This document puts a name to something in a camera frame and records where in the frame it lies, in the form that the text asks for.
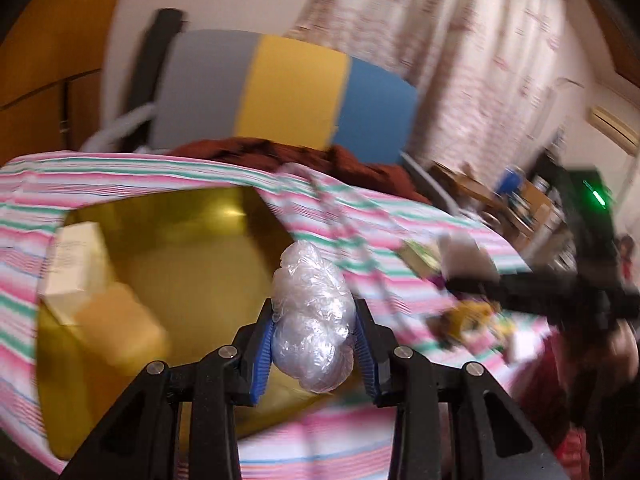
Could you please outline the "right hand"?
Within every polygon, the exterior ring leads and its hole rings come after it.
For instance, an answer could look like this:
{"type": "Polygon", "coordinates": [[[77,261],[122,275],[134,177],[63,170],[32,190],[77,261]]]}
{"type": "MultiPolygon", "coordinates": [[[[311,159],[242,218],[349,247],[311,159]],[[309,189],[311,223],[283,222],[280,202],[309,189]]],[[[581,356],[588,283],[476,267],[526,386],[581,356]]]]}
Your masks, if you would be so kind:
{"type": "Polygon", "coordinates": [[[618,321],[615,330],[596,342],[588,342],[578,330],[557,333],[552,348],[559,383],[567,393],[576,389],[578,377],[587,372],[597,373],[606,396],[638,374],[638,342],[626,321],[618,321]]]}

